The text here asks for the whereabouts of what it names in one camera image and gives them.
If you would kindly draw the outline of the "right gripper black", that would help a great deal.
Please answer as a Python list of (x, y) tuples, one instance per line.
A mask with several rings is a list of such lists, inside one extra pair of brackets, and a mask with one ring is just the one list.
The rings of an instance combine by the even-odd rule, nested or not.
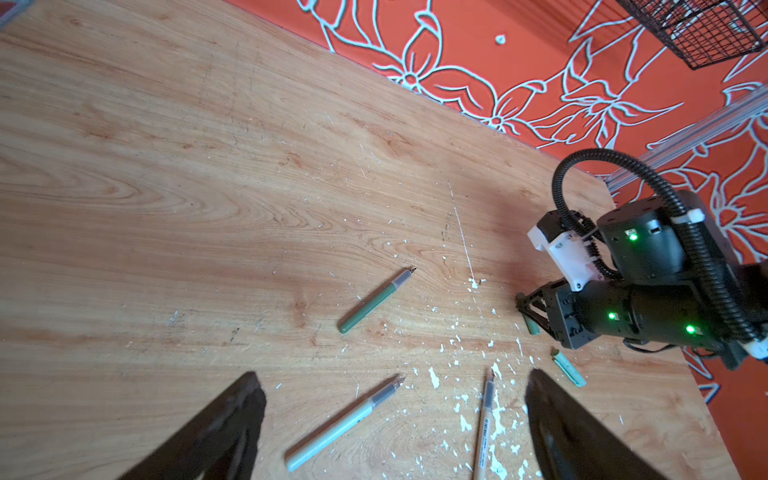
[(576, 316), (576, 292), (566, 280), (549, 282), (526, 295), (518, 292), (516, 308), (539, 325), (566, 349), (577, 350), (600, 337), (589, 331)]

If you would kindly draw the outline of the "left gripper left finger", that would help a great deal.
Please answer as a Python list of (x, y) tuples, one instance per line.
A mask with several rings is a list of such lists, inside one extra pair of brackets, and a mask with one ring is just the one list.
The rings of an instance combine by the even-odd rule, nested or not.
[(123, 479), (249, 479), (267, 399), (248, 371)]

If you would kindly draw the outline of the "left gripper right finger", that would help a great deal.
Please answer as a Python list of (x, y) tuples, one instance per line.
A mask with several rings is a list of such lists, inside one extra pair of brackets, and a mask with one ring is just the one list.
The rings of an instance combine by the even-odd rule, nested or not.
[(541, 369), (525, 392), (532, 445), (544, 479), (661, 479)]

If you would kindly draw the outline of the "dark green pen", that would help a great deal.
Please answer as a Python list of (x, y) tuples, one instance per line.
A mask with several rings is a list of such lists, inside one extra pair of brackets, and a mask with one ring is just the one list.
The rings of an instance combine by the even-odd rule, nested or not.
[(417, 270), (416, 267), (406, 267), (384, 282), (375, 291), (362, 299), (357, 306), (350, 310), (337, 324), (338, 331), (344, 335), (365, 319), (370, 313), (390, 298)]

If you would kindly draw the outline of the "dark green pen cap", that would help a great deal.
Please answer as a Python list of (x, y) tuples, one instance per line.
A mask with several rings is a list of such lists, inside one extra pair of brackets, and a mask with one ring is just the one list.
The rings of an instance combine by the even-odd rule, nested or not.
[(526, 327), (529, 331), (529, 334), (532, 336), (537, 336), (541, 333), (539, 325), (535, 322), (534, 319), (532, 319), (530, 316), (524, 314), (523, 318), (526, 323)]

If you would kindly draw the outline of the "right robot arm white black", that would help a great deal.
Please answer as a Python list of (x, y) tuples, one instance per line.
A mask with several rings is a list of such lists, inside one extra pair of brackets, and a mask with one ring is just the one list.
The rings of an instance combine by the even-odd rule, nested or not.
[(617, 280), (598, 272), (583, 240), (566, 228), (558, 211), (537, 222), (528, 236), (563, 276), (529, 295), (518, 294), (517, 308), (532, 333), (544, 331), (568, 349), (579, 349), (600, 336), (619, 337), (636, 351), (649, 342), (704, 349), (731, 370), (747, 357), (765, 361), (767, 264), (740, 264), (701, 199), (690, 191), (679, 195), (685, 206), (701, 214), (715, 269), (745, 308), (760, 340), (737, 340), (718, 316), (657, 197), (617, 208), (593, 228), (607, 243), (620, 274)]

